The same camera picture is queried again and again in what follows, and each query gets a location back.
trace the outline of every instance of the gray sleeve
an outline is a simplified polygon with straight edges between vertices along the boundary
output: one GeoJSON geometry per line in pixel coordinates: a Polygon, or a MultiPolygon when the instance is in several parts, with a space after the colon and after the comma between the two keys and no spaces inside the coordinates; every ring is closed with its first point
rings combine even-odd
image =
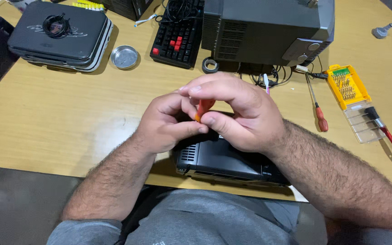
{"type": "Polygon", "coordinates": [[[65,220],[52,231],[47,245],[113,245],[121,229],[117,220],[65,220]]]}
{"type": "Polygon", "coordinates": [[[378,228],[360,229],[357,231],[339,232],[328,245],[392,245],[392,231],[378,228]]]}

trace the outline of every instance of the mechanical keyboard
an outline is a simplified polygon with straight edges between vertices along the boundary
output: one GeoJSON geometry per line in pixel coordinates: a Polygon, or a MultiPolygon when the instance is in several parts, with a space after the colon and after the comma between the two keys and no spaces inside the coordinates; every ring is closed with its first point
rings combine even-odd
{"type": "MultiPolygon", "coordinates": [[[[154,61],[185,69],[194,67],[202,39],[204,0],[194,0],[193,6],[196,8],[192,14],[197,15],[196,18],[160,22],[150,53],[154,61]]],[[[162,19],[167,19],[167,11],[162,19]]]]}

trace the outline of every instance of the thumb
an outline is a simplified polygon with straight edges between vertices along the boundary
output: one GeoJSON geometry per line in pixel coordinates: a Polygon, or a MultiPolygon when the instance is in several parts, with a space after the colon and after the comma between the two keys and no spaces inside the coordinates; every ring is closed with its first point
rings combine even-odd
{"type": "Polygon", "coordinates": [[[237,137],[248,133],[234,118],[219,112],[207,112],[201,118],[201,123],[218,132],[227,141],[232,142],[237,137]]]}
{"type": "Polygon", "coordinates": [[[200,133],[208,133],[208,127],[196,121],[191,121],[167,125],[165,131],[175,139],[183,140],[200,133]]]}

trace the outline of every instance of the desk surface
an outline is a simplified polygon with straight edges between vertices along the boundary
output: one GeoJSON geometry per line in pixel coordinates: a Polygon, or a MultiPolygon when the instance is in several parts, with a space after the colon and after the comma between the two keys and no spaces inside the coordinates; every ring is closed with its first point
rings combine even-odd
{"type": "MultiPolygon", "coordinates": [[[[21,14],[3,3],[0,16],[15,25],[21,14]]],[[[0,81],[0,167],[84,176],[134,131],[154,97],[203,74],[201,62],[209,51],[199,51],[192,70],[156,63],[149,57],[158,28],[155,21],[134,27],[133,21],[111,11],[107,16],[115,27],[95,72],[53,71],[19,59],[0,81]],[[114,47],[124,44],[134,47],[141,56],[139,66],[131,71],[118,70],[106,58],[114,47]]],[[[378,0],[337,1],[335,41],[320,58],[324,69],[329,64],[354,66],[392,132],[392,29],[383,40],[371,34],[373,28],[390,22],[392,12],[378,0]]],[[[319,71],[318,61],[314,63],[314,70],[319,71]]],[[[243,78],[250,82],[246,75],[243,78]]],[[[360,144],[328,84],[314,80],[313,88],[329,123],[326,133],[317,130],[303,75],[293,74],[291,81],[274,88],[271,96],[285,118],[350,150],[392,181],[390,142],[385,139],[360,144]]],[[[216,103],[214,109],[230,111],[225,103],[216,103]]],[[[258,191],[182,178],[174,172],[167,154],[158,159],[147,184],[294,199],[291,192],[281,189],[258,191]]]]}

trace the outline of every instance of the metal bowl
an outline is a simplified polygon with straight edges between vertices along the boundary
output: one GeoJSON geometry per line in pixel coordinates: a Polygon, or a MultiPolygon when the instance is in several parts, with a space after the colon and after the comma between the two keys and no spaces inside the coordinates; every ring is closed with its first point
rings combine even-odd
{"type": "Polygon", "coordinates": [[[129,45],[121,45],[115,48],[110,56],[113,64],[121,70],[133,68],[138,57],[139,53],[129,45]]]}

